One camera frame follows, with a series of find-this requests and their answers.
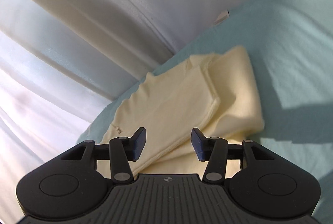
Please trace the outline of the cream yellow small garment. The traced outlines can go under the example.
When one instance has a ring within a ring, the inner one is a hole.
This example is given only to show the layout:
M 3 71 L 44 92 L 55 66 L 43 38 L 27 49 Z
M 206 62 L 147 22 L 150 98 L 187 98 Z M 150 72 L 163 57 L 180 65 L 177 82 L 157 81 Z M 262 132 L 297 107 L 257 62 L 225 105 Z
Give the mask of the cream yellow small garment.
M 132 173 L 202 175 L 191 144 L 191 130 L 207 137 L 240 143 L 264 127 L 260 98 L 250 58 L 244 47 L 224 54 L 192 55 L 172 69 L 148 73 L 128 99 L 117 108 L 103 136 L 132 136 L 143 127 L 147 139 Z

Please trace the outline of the teal printed bed sheet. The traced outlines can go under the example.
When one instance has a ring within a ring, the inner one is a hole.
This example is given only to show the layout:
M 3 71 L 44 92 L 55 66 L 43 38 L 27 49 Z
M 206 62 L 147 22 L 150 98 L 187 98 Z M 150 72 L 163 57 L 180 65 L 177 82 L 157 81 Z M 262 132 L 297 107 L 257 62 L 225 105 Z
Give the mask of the teal printed bed sheet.
M 250 57 L 265 121 L 254 141 L 318 179 L 313 215 L 332 223 L 332 0 L 248 0 L 154 75 L 237 45 Z

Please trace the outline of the white sheer curtain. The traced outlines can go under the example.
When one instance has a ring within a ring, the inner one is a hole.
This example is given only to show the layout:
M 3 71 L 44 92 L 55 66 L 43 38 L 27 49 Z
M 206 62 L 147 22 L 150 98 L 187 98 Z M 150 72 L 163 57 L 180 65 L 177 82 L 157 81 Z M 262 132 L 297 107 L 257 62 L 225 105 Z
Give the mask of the white sheer curtain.
M 148 73 L 247 1 L 1 0 L 1 222 L 26 173 L 103 142 Z

